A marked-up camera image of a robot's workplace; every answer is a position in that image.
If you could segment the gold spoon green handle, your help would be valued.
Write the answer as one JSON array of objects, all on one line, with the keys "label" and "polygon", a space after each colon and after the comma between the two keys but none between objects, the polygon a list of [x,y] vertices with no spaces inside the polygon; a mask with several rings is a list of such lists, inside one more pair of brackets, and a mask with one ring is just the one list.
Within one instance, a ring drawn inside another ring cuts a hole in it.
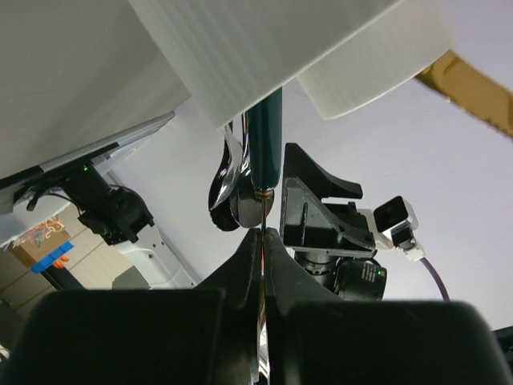
[{"label": "gold spoon green handle", "polygon": [[279,88],[246,113],[252,186],[259,201],[261,229],[257,238],[258,297],[256,300],[255,346],[249,348],[249,383],[259,379],[260,336],[265,323],[264,240],[269,199],[281,177],[282,90]]}]

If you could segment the white divided round container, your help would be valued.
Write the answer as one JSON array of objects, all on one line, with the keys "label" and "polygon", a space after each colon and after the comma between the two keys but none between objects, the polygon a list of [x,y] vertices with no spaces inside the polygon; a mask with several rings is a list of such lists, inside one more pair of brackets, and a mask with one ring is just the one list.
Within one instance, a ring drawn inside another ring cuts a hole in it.
[{"label": "white divided round container", "polygon": [[451,44],[440,1],[4,1],[1,175],[190,97],[219,127],[292,79],[332,119]]}]

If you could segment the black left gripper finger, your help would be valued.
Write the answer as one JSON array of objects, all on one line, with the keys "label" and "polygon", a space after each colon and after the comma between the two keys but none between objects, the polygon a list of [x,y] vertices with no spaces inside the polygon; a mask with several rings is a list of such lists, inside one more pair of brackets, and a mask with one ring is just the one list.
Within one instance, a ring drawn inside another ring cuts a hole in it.
[{"label": "black left gripper finger", "polygon": [[252,384],[261,233],[191,289],[63,290],[33,310],[14,384]]}]

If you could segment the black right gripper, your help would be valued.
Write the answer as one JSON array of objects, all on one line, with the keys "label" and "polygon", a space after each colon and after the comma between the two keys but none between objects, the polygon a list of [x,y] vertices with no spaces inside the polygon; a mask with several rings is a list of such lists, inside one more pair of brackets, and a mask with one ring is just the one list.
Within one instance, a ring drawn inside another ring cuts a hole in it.
[{"label": "black right gripper", "polygon": [[380,301],[386,288],[362,196],[285,145],[281,239],[270,228],[263,244],[270,383],[504,383],[503,353],[474,307],[347,302]]}]

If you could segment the silver ornate spoon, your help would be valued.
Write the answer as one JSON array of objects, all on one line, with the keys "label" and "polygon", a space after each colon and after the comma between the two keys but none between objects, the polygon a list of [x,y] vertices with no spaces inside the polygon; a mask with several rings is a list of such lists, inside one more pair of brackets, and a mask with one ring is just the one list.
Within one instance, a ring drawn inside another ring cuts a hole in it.
[{"label": "silver ornate spoon", "polygon": [[248,135],[243,129],[242,142],[233,134],[233,122],[225,125],[224,151],[220,166],[213,177],[208,193],[208,212],[212,223],[223,232],[232,232],[240,227],[235,220],[230,197],[248,160]]}]

